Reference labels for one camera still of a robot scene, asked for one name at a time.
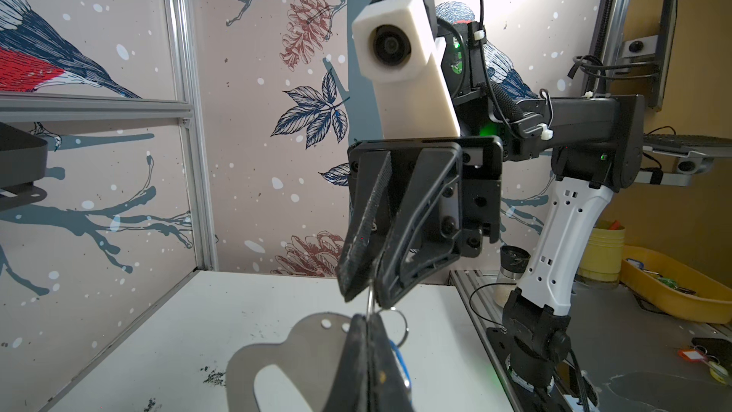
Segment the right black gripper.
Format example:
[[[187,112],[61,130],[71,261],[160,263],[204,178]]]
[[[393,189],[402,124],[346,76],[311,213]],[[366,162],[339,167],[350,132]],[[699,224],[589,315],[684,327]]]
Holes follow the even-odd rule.
[[[495,137],[371,140],[348,152],[351,215],[337,267],[348,303],[375,274],[393,307],[458,257],[499,237],[503,152]]]

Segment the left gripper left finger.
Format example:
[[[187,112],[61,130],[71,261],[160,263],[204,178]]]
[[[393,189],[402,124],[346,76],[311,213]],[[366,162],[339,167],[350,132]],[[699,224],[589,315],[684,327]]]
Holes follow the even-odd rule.
[[[368,337],[366,316],[356,314],[323,412],[368,410]]]

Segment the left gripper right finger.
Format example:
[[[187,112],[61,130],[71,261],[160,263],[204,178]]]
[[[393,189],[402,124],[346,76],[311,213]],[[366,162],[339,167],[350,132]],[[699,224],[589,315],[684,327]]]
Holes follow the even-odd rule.
[[[373,412],[413,411],[408,389],[400,374],[382,318],[367,319],[367,410]]]

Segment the blue tagged key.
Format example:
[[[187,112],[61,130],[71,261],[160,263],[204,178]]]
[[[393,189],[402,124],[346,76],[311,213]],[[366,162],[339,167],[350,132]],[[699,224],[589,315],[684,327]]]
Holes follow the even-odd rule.
[[[396,363],[398,364],[398,370],[400,370],[400,375],[402,376],[404,386],[409,394],[412,393],[412,380],[411,376],[409,374],[409,370],[407,368],[407,365],[405,363],[405,360],[400,352],[400,348],[393,342],[389,341],[391,350],[393,352],[393,355],[395,356]]]

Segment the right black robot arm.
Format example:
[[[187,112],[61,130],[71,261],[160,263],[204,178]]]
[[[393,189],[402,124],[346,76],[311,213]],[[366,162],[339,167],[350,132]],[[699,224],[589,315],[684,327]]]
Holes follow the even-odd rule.
[[[641,97],[505,102],[482,61],[478,26],[455,46],[421,0],[368,5],[353,24],[360,72],[373,82],[380,140],[348,151],[351,217],[337,282],[345,301],[370,289],[390,307],[419,282],[499,237],[501,167],[552,153],[555,180],[537,252],[502,322],[507,367],[549,389],[571,349],[571,290],[605,206],[636,178]]]

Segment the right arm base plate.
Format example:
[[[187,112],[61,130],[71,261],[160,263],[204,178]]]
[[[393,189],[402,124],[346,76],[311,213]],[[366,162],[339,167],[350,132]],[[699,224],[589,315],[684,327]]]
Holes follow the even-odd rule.
[[[573,411],[562,393],[558,364],[531,357],[503,328],[485,330],[489,358],[515,411]]]

